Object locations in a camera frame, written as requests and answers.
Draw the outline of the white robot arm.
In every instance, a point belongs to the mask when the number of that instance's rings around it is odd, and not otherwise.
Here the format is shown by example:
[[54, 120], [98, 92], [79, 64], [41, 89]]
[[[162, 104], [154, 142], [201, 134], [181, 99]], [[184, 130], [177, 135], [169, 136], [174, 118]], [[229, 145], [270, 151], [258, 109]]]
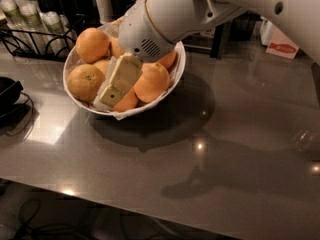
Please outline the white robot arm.
[[320, 63], [320, 0], [138, 0], [119, 26], [125, 54], [111, 65], [99, 100], [115, 106], [138, 80], [144, 62], [155, 62], [188, 35], [246, 11], [271, 21]]

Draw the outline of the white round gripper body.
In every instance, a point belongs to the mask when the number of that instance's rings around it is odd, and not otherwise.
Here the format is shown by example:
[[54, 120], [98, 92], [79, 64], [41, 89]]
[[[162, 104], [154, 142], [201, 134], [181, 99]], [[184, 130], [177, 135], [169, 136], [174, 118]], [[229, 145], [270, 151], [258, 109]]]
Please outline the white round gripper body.
[[148, 2], [149, 0], [137, 0], [126, 11], [120, 23], [118, 39], [126, 52], [143, 62], [156, 62], [170, 53], [175, 45], [157, 29]]

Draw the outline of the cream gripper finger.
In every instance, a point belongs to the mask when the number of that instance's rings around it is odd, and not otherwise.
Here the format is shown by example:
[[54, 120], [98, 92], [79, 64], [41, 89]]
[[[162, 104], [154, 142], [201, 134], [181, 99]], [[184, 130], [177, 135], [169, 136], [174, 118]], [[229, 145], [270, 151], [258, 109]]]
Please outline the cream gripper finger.
[[116, 59], [117, 62], [110, 83], [118, 92], [119, 102], [131, 90], [142, 75], [143, 63], [138, 57], [131, 53], [124, 53]]
[[105, 81], [100, 86], [93, 105], [97, 110], [108, 111], [118, 102], [118, 92], [116, 88], [110, 83], [117, 59], [112, 56], [109, 58], [109, 67], [105, 74]]

